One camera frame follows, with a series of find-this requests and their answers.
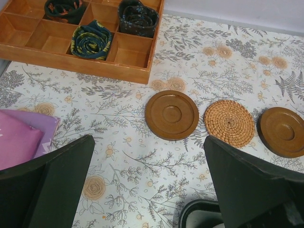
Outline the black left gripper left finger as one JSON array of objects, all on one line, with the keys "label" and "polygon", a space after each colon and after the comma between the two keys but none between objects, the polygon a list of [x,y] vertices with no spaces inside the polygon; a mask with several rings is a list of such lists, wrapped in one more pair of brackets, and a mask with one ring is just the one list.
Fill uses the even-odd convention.
[{"label": "black left gripper left finger", "polygon": [[2,228],[70,228],[95,147],[84,135],[0,172]]}]

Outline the woven rattan coaster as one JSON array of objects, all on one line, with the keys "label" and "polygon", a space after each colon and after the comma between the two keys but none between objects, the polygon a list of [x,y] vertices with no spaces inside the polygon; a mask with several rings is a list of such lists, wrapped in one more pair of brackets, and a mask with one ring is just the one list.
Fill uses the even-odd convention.
[{"label": "woven rattan coaster", "polygon": [[209,133],[231,146],[242,148],[254,136],[254,120],[249,111],[232,100],[212,103],[204,113],[204,124]]}]

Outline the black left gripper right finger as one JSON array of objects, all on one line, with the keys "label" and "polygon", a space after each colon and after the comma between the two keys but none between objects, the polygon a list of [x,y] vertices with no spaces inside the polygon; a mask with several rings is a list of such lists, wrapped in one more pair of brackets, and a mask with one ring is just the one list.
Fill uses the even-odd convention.
[{"label": "black left gripper right finger", "polygon": [[302,228],[304,175],[207,136],[204,151],[227,228]]}]

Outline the dark wooden coaster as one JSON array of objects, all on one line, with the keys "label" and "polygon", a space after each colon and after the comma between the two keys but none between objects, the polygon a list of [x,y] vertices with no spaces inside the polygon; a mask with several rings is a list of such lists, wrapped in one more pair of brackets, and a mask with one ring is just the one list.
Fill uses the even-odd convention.
[{"label": "dark wooden coaster", "polygon": [[285,158],[304,155],[304,120],[295,112],[273,107],[258,118],[258,135],[274,154]]},{"label": "dark wooden coaster", "polygon": [[199,122],[199,110],[182,92],[166,90],[153,95],[145,108],[149,129],[165,140],[182,140],[190,136]]}]

